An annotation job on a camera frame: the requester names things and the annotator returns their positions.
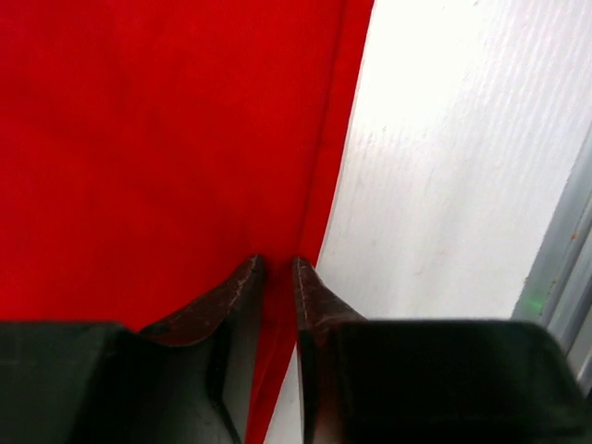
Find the metal frame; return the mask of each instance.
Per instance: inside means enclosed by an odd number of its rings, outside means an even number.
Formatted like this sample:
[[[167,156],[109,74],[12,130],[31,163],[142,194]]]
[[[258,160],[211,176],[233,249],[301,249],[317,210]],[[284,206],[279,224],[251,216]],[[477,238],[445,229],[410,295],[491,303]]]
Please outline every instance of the metal frame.
[[[545,329],[508,321],[367,320],[293,264],[305,444],[585,443],[589,417]]]
[[[245,442],[263,257],[139,333],[0,323],[0,442]]]
[[[513,316],[546,327],[592,388],[592,129],[573,166]]]

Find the white corrugated surface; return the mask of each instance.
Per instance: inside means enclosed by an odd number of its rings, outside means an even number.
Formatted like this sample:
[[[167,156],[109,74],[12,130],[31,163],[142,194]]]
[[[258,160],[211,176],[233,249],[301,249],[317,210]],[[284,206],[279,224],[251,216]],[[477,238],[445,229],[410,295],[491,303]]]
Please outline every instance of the white corrugated surface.
[[[376,0],[326,284],[367,316],[509,316],[592,122],[591,25],[587,0]],[[302,442],[294,369],[268,444]]]

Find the white plastic panel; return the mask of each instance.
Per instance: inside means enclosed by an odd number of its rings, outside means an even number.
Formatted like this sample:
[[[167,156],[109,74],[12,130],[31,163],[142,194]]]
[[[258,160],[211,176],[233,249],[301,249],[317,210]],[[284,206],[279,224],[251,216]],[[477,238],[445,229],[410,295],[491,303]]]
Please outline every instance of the white plastic panel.
[[[376,0],[319,272],[371,317],[509,317],[592,122],[592,2]],[[269,444],[300,443],[290,367]]]

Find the red surface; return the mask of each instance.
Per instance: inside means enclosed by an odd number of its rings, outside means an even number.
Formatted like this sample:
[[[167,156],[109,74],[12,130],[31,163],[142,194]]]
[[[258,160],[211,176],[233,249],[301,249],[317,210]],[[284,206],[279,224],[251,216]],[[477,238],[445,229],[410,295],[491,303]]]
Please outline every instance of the red surface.
[[[262,442],[371,3],[1,2],[0,317],[140,328],[264,253]]]

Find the pointed tip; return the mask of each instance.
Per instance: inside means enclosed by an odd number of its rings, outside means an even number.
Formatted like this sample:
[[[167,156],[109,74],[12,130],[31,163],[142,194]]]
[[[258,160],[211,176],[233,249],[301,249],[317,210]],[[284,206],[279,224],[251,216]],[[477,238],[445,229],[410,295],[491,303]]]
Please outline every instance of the pointed tip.
[[[311,331],[315,341],[322,343],[332,325],[364,320],[325,286],[313,265],[303,257],[294,258],[293,281],[298,328]]]
[[[240,310],[242,301],[261,291],[265,263],[253,254],[238,265],[218,286],[198,296],[140,331],[142,336],[171,347],[189,346],[208,338],[231,311]]]

